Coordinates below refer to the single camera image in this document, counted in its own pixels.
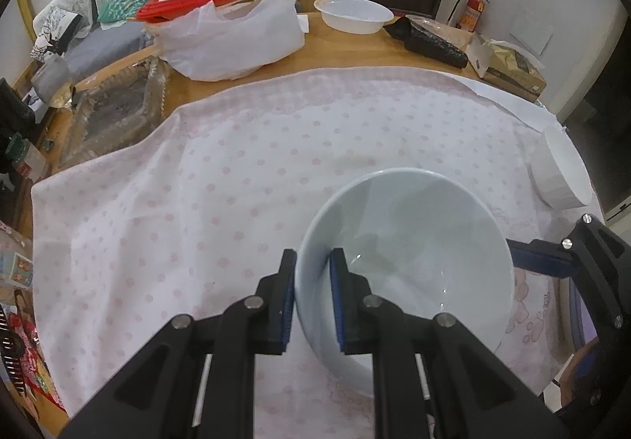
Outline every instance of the cardboard box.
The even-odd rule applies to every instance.
[[[481,79],[534,103],[546,87],[546,81],[521,52],[495,44],[479,33],[471,36],[466,47],[469,62]]]

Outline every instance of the white tablecloth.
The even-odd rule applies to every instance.
[[[319,69],[182,106],[140,144],[35,185],[35,312],[68,412],[171,316],[218,314],[253,293],[329,196],[367,172],[445,174],[507,237],[561,240],[586,209],[553,213],[537,195],[527,160],[539,136],[442,74]],[[600,216],[596,199],[588,210]],[[523,271],[515,282],[498,355],[540,392],[562,360],[554,285]],[[371,414],[296,319],[285,356],[257,359],[258,437],[371,437]]]

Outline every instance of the white ceramic bowl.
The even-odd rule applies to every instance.
[[[593,189],[581,155],[564,131],[543,131],[530,160],[539,195],[554,209],[586,206]]]
[[[492,351],[513,300],[513,266],[497,224],[459,184],[420,169],[369,174],[333,195],[311,222],[296,265],[298,316],[323,364],[372,394],[370,356],[344,356],[336,340],[327,257],[342,247],[351,272],[403,311],[453,313]]]
[[[359,35],[376,33],[394,18],[385,6],[368,0],[315,0],[314,7],[330,27]]]

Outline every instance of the metal screw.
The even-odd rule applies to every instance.
[[[264,303],[265,303],[265,300],[263,300],[263,298],[261,298],[258,295],[252,295],[246,298],[245,300],[243,300],[243,305],[247,309],[261,309]]]
[[[366,307],[379,307],[381,306],[381,302],[383,302],[383,300],[381,300],[381,297],[378,295],[366,295],[364,297],[364,300],[362,300],[362,302],[364,302],[364,305]]]
[[[186,329],[192,322],[192,319],[188,315],[177,315],[171,320],[171,326],[174,329]]]
[[[438,313],[434,319],[441,327],[453,327],[456,324],[456,317],[451,313]]]
[[[589,399],[589,405],[591,405],[593,407],[599,401],[600,401],[600,390],[596,389],[595,393],[592,394],[591,398]]]

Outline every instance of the fire extinguisher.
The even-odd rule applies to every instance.
[[[451,18],[456,11],[460,1],[457,0],[454,5],[454,9],[449,14],[449,19],[447,19],[447,24],[451,21]],[[460,16],[460,19],[456,23],[456,27],[465,31],[475,31],[476,26],[478,25],[478,21],[482,12],[484,11],[484,7],[489,3],[489,0],[467,0],[467,5],[465,6],[465,11]]]

